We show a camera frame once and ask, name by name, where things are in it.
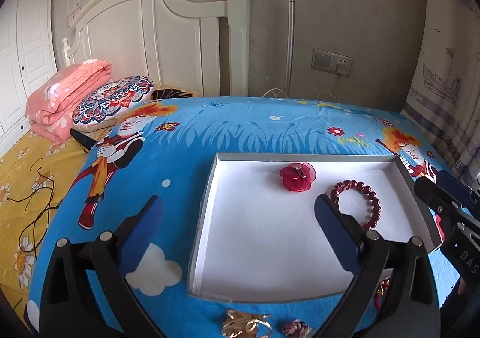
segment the white cardboard box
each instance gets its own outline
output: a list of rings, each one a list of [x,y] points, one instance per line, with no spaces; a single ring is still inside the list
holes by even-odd
[[[309,191],[282,185],[279,171],[293,162],[314,166]],[[413,180],[395,156],[219,153],[203,197],[189,294],[274,303],[344,292],[353,276],[314,215],[316,197],[343,180],[364,181],[377,193],[382,217],[376,230],[385,239],[406,242],[416,235],[427,252],[440,245],[433,215],[413,196]],[[371,215],[369,203],[358,191],[344,191],[340,211],[362,224]]]

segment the gold ring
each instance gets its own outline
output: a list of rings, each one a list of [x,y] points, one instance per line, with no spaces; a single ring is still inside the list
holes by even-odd
[[[256,327],[256,324],[258,323],[258,324],[264,325],[266,328],[268,328],[270,330],[270,332],[268,332],[266,335],[262,335],[261,337],[257,337],[257,338],[269,338],[273,334],[272,325],[270,323],[268,323],[266,320],[252,319],[250,322],[247,323],[247,325],[249,323],[254,323],[255,327]]]

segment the yellow bedsheet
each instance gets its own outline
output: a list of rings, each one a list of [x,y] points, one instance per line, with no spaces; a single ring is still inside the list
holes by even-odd
[[[88,154],[74,139],[62,145],[52,145],[48,140],[30,132],[0,159],[0,289],[23,320],[28,287],[35,269],[33,250],[47,228],[45,212],[35,225],[20,237],[22,230],[32,223],[50,200],[49,189],[55,187],[51,206],[56,206],[66,195]],[[50,211],[50,218],[55,210]]]

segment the paper notice on wall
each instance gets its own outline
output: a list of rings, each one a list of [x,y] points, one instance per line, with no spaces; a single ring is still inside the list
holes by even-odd
[[[80,12],[80,0],[67,0],[67,26],[70,27]]]

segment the pink folded quilt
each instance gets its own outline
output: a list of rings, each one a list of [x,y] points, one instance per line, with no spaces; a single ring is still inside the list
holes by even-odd
[[[74,109],[85,96],[111,80],[111,71],[110,63],[98,59],[60,70],[28,98],[25,114],[32,130],[54,144],[68,140]]]

